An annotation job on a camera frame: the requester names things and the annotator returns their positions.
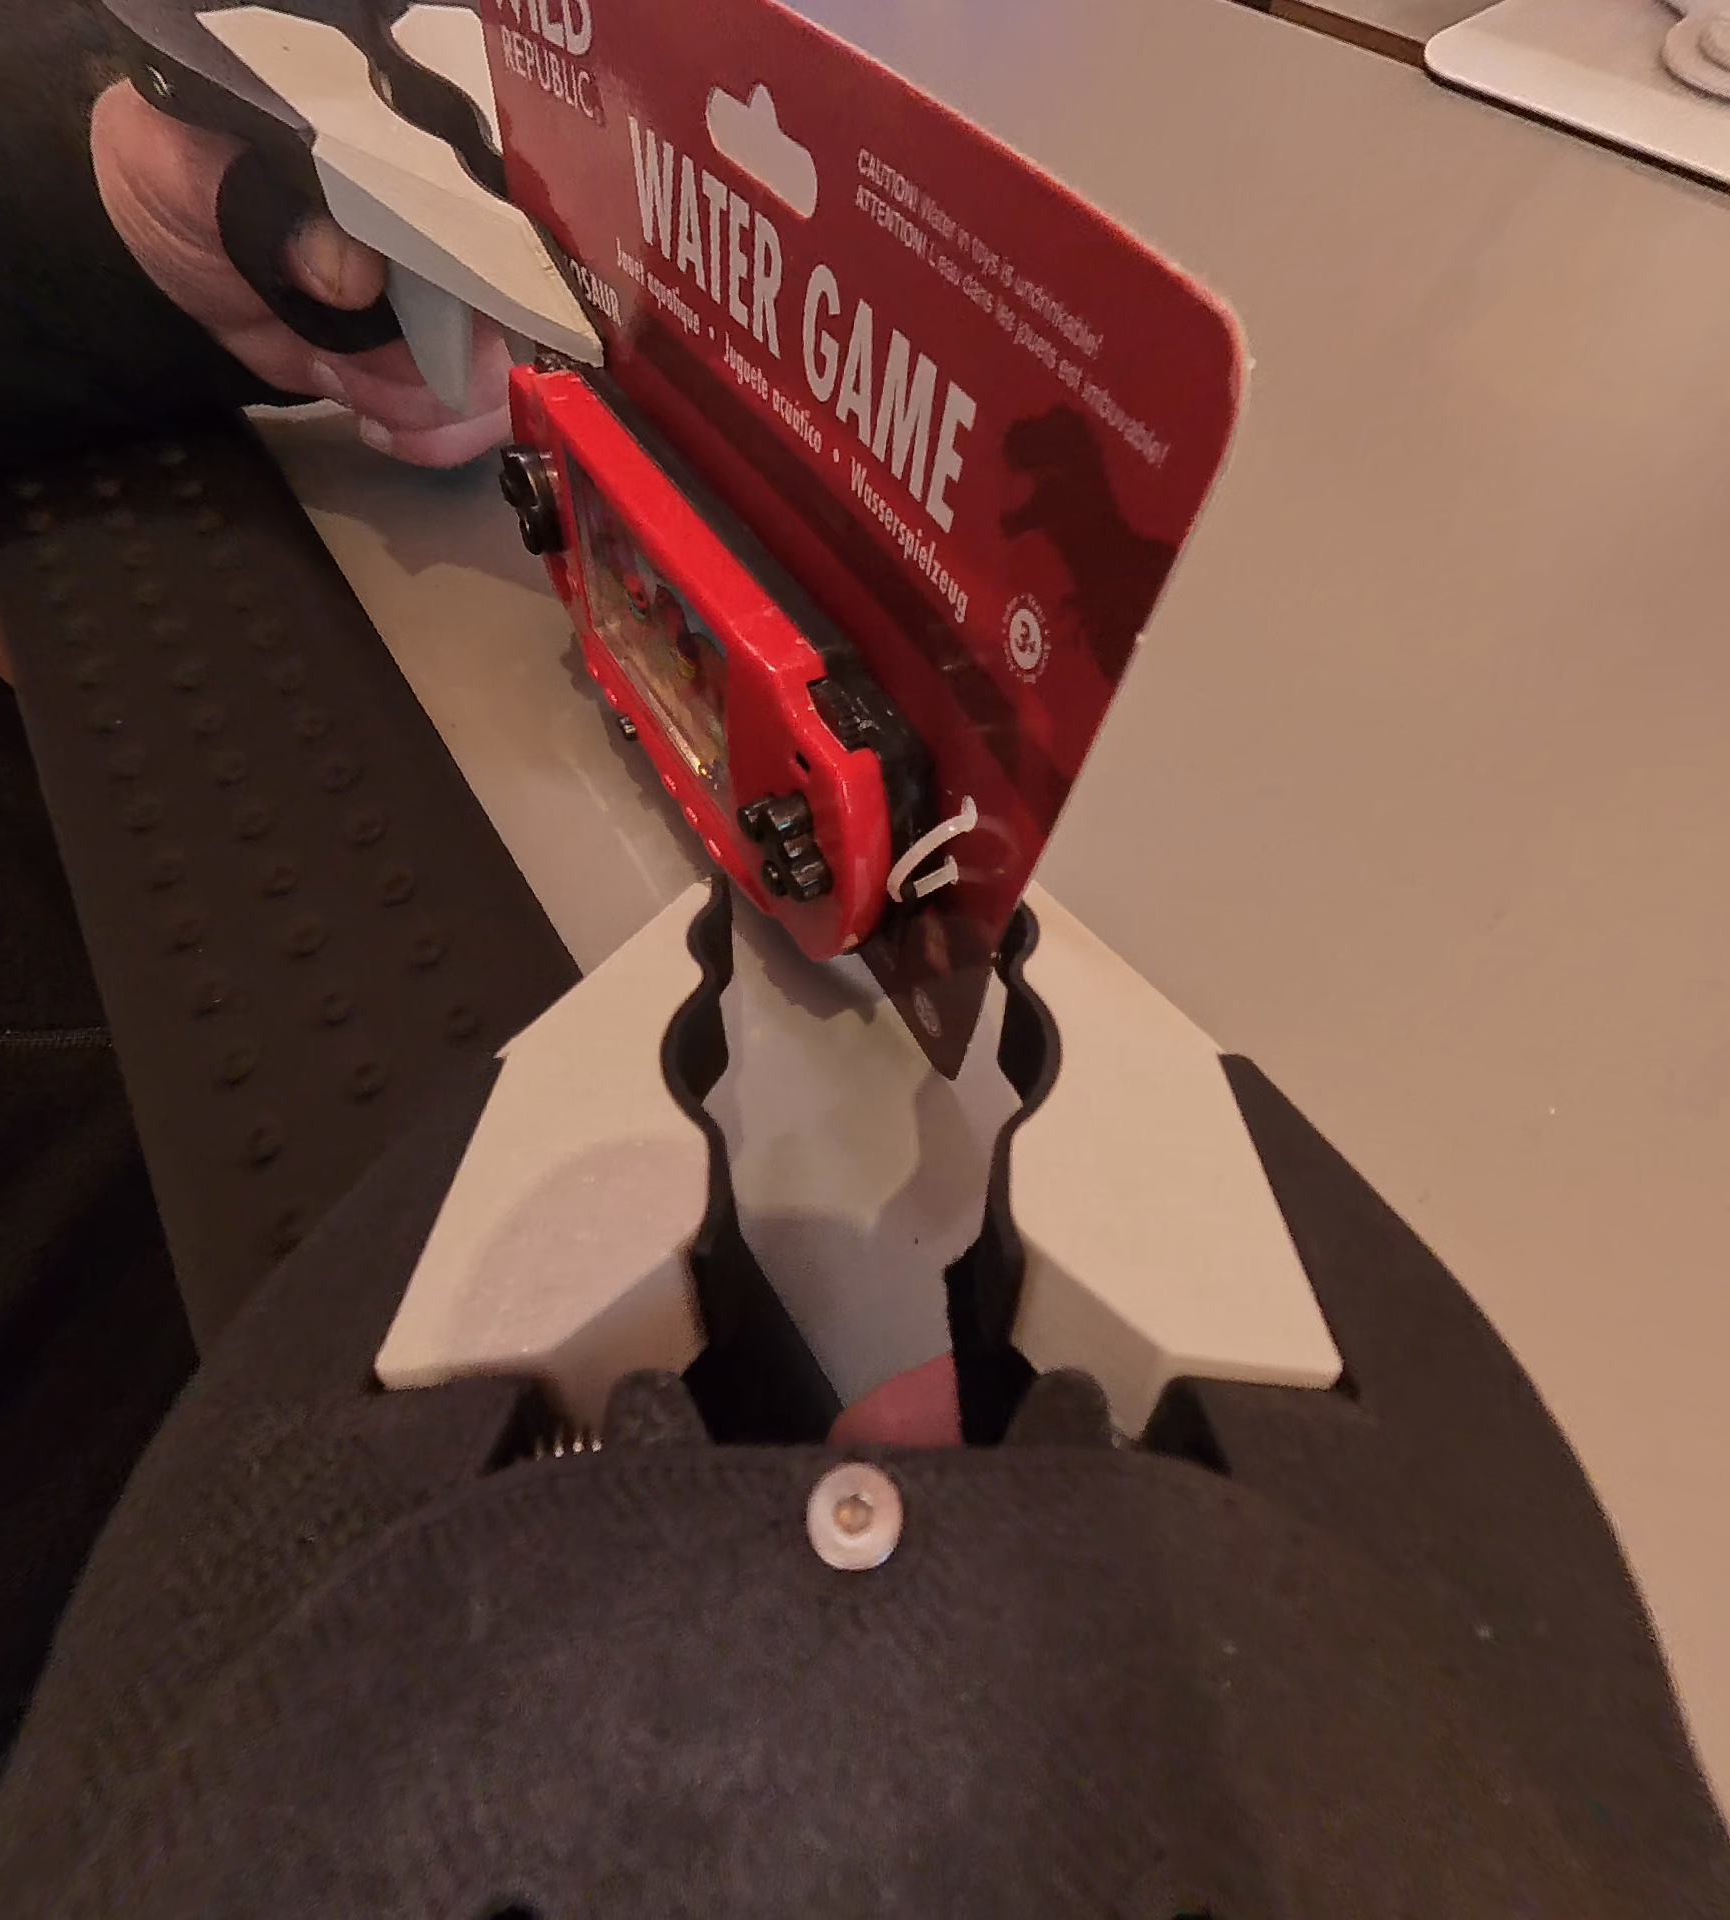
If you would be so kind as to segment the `red handheld toy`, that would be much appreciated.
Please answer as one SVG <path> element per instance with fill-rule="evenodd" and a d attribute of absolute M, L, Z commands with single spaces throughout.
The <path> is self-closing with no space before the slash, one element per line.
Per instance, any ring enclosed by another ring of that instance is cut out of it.
<path fill-rule="evenodd" d="M 602 358 L 504 486 L 708 857 L 931 1067 L 1225 462 L 1238 319 L 787 4 L 480 4 L 505 180 Z"/>

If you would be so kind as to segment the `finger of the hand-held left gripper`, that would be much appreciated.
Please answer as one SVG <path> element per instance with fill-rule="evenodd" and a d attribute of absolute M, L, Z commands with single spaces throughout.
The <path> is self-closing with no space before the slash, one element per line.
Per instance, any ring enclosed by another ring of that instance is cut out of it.
<path fill-rule="evenodd" d="M 462 93 L 484 142 L 504 149 L 493 76 L 484 45 L 484 21 L 478 4 L 421 3 L 401 15 L 401 54 Z"/>
<path fill-rule="evenodd" d="M 387 303 L 428 389 L 472 401 L 474 325 L 584 368 L 602 341 L 537 226 L 480 180 L 457 147 L 419 131 L 340 26 L 277 7 L 221 7 L 198 24 L 308 122 L 329 218 L 387 263 Z"/>

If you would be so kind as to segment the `person's black clothing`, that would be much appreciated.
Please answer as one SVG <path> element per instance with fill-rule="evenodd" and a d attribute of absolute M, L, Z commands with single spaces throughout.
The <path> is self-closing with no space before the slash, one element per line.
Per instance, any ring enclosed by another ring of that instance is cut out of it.
<path fill-rule="evenodd" d="M 0 679 L 0 1764 L 197 1365 L 15 692 Z"/>

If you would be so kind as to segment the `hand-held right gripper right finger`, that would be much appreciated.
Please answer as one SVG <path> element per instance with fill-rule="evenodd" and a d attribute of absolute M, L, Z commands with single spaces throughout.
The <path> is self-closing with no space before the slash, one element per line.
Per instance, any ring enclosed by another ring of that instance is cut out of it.
<path fill-rule="evenodd" d="M 1182 1381 L 1348 1378 L 1225 1054 L 1047 889 L 997 951 L 993 1140 L 973 1245 L 949 1265 L 969 1447 L 1030 1382 L 1078 1371 L 1127 1439 L 1192 1431 Z"/>

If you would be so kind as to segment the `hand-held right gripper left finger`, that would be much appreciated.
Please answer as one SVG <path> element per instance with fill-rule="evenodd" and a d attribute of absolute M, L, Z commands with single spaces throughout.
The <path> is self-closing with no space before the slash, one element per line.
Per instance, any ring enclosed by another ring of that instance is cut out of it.
<path fill-rule="evenodd" d="M 617 1381 L 702 1357 L 688 1256 L 708 1146 L 661 1041 L 703 981 L 688 935 L 711 898 L 688 888 L 501 1049 L 381 1343 L 382 1387 L 526 1381 L 596 1435 Z"/>

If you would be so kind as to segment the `person's left hand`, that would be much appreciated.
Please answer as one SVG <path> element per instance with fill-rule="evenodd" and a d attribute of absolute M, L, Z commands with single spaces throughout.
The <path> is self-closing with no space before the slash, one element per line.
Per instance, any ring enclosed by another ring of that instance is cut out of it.
<path fill-rule="evenodd" d="M 189 127 L 116 80 L 91 119 L 93 173 L 125 250 L 241 368 L 284 397 L 340 403 L 377 454 L 419 467 L 458 467 L 511 440 L 505 338 L 472 322 L 470 397 L 438 394 L 406 342 L 333 356 L 295 335 L 232 266 L 217 193 L 241 142 Z"/>

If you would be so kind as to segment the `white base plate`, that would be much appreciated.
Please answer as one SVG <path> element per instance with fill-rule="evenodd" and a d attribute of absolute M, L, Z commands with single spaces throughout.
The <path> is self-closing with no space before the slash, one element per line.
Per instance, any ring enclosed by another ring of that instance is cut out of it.
<path fill-rule="evenodd" d="M 1730 191 L 1730 3 L 1506 3 L 1423 60 L 1438 83 Z"/>

